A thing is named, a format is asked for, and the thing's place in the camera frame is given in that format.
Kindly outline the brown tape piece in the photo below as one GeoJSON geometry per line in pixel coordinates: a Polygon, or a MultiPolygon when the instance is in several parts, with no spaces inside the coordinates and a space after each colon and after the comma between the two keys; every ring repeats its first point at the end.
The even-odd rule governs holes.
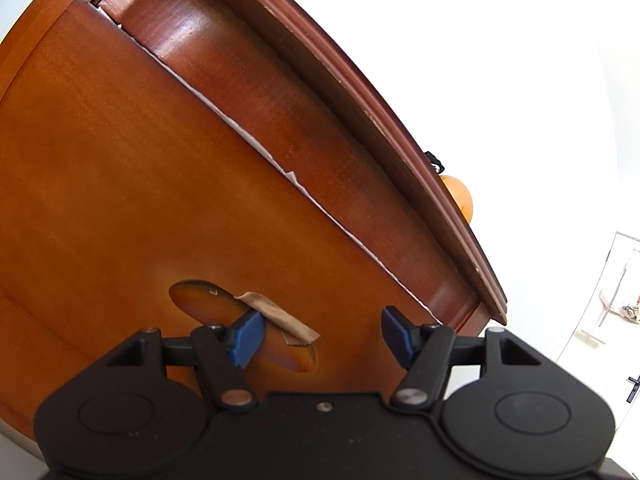
{"type": "Polygon", "coordinates": [[[288,346],[310,346],[320,338],[315,330],[258,292],[244,292],[240,296],[235,296],[235,299],[259,312],[277,326],[288,346]]]}

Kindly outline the orange fruit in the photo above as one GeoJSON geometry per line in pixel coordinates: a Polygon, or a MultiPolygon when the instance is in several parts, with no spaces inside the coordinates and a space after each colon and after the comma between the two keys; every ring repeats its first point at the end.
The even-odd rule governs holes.
{"type": "Polygon", "coordinates": [[[473,200],[469,189],[455,177],[441,176],[440,180],[456,202],[466,222],[470,223],[473,218],[473,200]]]}

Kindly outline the white paper sheet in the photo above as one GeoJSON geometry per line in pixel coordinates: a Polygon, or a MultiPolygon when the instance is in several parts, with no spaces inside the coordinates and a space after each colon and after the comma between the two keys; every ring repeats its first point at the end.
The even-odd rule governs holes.
{"type": "Polygon", "coordinates": [[[597,393],[616,425],[639,411],[639,240],[614,236],[584,312],[556,361],[597,393]]]}

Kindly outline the brown wooden nightstand cabinet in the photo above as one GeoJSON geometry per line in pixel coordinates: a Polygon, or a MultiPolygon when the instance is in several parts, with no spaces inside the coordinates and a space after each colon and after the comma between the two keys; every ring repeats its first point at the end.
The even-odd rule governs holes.
{"type": "MultiPolygon", "coordinates": [[[[2,40],[1,101],[75,1],[35,0],[2,40]]],[[[475,335],[488,320],[504,320],[506,297],[442,180],[372,84],[295,2],[82,1],[191,90],[372,258],[426,312],[414,322],[475,335]]],[[[206,290],[210,283],[194,278],[169,289],[195,326],[234,317],[234,307],[206,290]]],[[[270,330],[256,360],[303,373],[314,367],[316,342],[291,347],[270,330]]]]}

